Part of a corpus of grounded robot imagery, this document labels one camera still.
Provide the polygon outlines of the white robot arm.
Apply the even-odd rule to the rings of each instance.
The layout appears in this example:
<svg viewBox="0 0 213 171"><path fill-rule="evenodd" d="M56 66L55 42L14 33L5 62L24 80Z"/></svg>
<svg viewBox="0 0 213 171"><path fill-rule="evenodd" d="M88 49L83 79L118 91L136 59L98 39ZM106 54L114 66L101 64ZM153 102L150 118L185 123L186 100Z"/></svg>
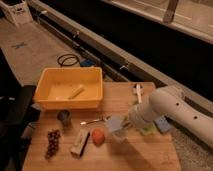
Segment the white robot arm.
<svg viewBox="0 0 213 171"><path fill-rule="evenodd" d="M166 116L179 123L197 138L213 148L213 118L199 112L185 102L182 88L172 85L164 86L139 94L139 103L131 106L123 126L129 125L142 129L153 123L157 118Z"/></svg>

